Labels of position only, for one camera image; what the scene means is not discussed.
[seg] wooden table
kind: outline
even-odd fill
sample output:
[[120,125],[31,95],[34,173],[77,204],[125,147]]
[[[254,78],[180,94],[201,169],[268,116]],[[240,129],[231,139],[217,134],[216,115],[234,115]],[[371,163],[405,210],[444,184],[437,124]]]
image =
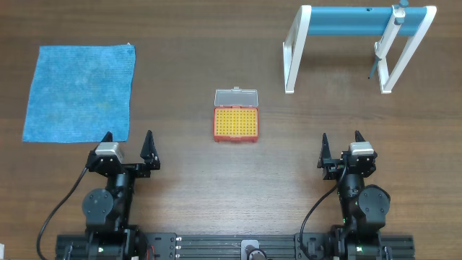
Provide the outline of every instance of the wooden table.
[[[387,1],[383,5],[395,4]],[[322,133],[336,157],[359,129],[379,154],[366,180],[391,194],[383,233],[413,234],[418,259],[459,259],[462,229],[462,1],[438,13],[396,88],[367,80],[377,38],[309,38],[296,93],[284,94],[282,41],[305,1],[0,2],[0,243],[8,259],[36,259],[43,221],[64,197],[95,144],[22,143],[38,47],[136,46],[126,162],[139,162],[147,129],[162,170],[136,182],[130,223],[179,234],[293,234],[334,183],[316,161]],[[311,1],[312,5],[345,5]],[[351,5],[376,5],[352,1]],[[393,45],[397,61],[405,39]],[[215,143],[214,91],[257,89],[255,144]],[[88,173],[42,240],[82,233],[81,205],[105,178]],[[336,196],[306,229],[341,223]]]

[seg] white stand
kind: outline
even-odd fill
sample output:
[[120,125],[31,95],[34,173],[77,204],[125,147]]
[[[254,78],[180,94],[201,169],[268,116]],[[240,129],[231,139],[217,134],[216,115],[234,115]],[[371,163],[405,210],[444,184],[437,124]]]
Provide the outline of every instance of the white stand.
[[[385,29],[385,32],[380,39],[380,42],[374,44],[375,53],[379,58],[381,58],[381,60],[378,62],[378,73],[380,79],[380,89],[383,94],[391,93],[393,86],[395,85],[399,76],[401,76],[401,73],[417,49],[417,46],[419,46],[420,42],[425,36],[425,33],[428,31],[428,28],[432,24],[433,18],[435,18],[436,15],[436,6],[426,6],[426,8],[427,14],[425,15],[425,18],[420,23],[416,34],[412,37],[409,37],[407,40],[403,53],[399,57],[399,60],[391,72],[391,75],[388,75],[386,54],[388,50],[390,50],[391,44],[393,43],[393,40],[398,34],[399,28],[401,27],[400,25],[394,24],[395,18],[404,17],[405,14],[396,12],[396,10],[393,9],[393,13],[388,22],[387,28]],[[284,88],[287,94],[294,92],[295,80],[297,78],[298,68],[302,58],[303,47],[305,46],[305,40],[308,36],[310,18],[311,6],[301,6],[297,15],[295,16],[289,34],[283,43],[282,52],[284,55]]]

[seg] blue bar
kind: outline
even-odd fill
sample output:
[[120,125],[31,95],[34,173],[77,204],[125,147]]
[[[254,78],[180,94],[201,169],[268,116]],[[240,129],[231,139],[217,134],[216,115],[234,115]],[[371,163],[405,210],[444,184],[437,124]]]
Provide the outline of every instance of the blue bar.
[[[398,35],[415,35],[427,14],[426,7],[407,7]],[[308,35],[381,36],[391,17],[392,7],[313,6]]]

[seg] blue towel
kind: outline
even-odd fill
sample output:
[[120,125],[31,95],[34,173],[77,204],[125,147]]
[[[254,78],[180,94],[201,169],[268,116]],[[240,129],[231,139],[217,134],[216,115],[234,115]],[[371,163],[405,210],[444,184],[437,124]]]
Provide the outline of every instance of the blue towel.
[[133,45],[40,47],[22,140],[126,141],[134,68]]

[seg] open box lid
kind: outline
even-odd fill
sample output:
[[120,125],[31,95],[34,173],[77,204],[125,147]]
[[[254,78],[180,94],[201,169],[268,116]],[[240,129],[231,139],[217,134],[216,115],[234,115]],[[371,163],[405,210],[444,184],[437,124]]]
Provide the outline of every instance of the open box lid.
[[215,92],[215,106],[258,107],[258,93],[256,90],[242,90],[234,87],[232,90],[217,90]]

